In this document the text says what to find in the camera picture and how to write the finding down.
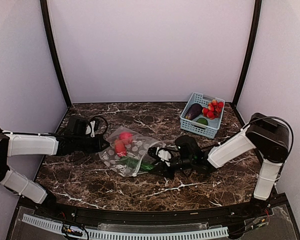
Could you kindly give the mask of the pink fake fruit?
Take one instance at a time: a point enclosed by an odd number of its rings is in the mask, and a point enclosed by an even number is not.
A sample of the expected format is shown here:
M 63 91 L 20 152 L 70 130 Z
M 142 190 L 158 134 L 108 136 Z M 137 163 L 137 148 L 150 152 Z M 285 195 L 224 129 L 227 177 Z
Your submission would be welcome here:
M 130 132 L 122 132 L 119 135 L 119 140 L 125 144 L 128 145 L 133 141 L 133 135 Z

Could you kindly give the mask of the green fake vegetable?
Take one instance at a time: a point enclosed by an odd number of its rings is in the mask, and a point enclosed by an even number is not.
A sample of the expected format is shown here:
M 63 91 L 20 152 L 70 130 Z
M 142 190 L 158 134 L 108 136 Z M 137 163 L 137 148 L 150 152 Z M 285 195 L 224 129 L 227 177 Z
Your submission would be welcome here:
M 137 158 L 129 156 L 121 157 L 119 162 L 122 165 L 126 165 L 130 169 L 134 169 L 141 172 L 150 172 L 152 169 L 155 168 L 155 166 L 150 163 L 142 163 L 142 161 L 139 161 Z

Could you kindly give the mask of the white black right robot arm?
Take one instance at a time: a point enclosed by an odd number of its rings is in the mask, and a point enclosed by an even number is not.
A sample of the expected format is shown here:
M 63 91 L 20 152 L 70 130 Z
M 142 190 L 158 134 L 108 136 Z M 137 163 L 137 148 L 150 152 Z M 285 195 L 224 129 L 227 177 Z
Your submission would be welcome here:
M 150 147 L 147 154 L 154 159 L 150 174 L 173 179 L 176 171 L 187 169 L 210 174 L 236 157 L 257 150 L 262 155 L 253 200 L 245 205 L 245 213 L 256 217 L 265 208 L 264 201 L 280 179 L 285 162 L 294 144 L 294 132 L 290 124 L 276 116 L 254 113 L 250 121 L 236 134 L 222 142 L 200 148 L 197 141 L 188 135 L 175 140 L 176 149 Z

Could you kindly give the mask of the clear zip top bag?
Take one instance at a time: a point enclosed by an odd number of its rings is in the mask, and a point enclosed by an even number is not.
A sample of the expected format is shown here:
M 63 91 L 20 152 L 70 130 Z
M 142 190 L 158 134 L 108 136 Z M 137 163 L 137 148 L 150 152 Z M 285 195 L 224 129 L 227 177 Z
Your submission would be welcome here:
M 133 173 L 137 175 L 148 173 L 138 171 L 137 169 L 128 168 L 126 165 L 120 164 L 120 158 L 115 152 L 115 140 L 119 140 L 119 135 L 123 132 L 128 132 L 133 135 L 133 141 L 125 145 L 127 157 L 132 157 L 142 161 L 142 163 L 151 164 L 155 160 L 148 156 L 150 147 L 165 147 L 166 144 L 152 137 L 144 136 L 136 131 L 120 126 L 106 140 L 109 142 L 109 147 L 98 153 L 100 160 L 112 171 L 123 177 L 132 177 Z

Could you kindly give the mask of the green fake lime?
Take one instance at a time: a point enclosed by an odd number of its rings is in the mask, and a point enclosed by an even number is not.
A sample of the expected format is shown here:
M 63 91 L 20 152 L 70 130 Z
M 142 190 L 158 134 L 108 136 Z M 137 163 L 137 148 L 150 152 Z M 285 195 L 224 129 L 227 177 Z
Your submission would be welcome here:
M 198 118 L 198 119 L 196 120 L 196 122 L 199 123 L 199 124 L 202 124 L 202 125 L 206 125 L 206 126 L 209 125 L 208 120 L 207 120 L 206 118 L 203 118 L 203 117 Z

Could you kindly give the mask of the purple fake eggplant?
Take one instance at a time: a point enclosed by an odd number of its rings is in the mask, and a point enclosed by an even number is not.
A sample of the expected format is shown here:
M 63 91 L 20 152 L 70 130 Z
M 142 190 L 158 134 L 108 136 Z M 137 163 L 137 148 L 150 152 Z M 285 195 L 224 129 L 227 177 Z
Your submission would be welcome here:
M 194 103 L 190 106 L 184 118 L 192 121 L 202 113 L 202 110 L 203 107 L 199 103 Z

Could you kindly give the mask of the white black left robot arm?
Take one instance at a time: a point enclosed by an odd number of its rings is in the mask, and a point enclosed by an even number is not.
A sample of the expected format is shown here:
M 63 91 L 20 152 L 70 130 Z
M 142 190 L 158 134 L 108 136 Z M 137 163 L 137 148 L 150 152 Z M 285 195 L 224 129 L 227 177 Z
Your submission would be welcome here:
M 90 120 L 80 116 L 71 116 L 62 134 L 18 133 L 0 128 L 0 185 L 41 205 L 41 210 L 48 217 L 57 218 L 61 213 L 61 208 L 55 203 L 54 194 L 12 169 L 8 165 L 8 158 L 26 155 L 67 156 L 74 152 L 87 154 L 102 152 L 110 144 L 105 140 L 103 132 L 97 132 L 101 121 L 104 122 L 106 128 L 109 126 L 102 116 L 94 116 Z

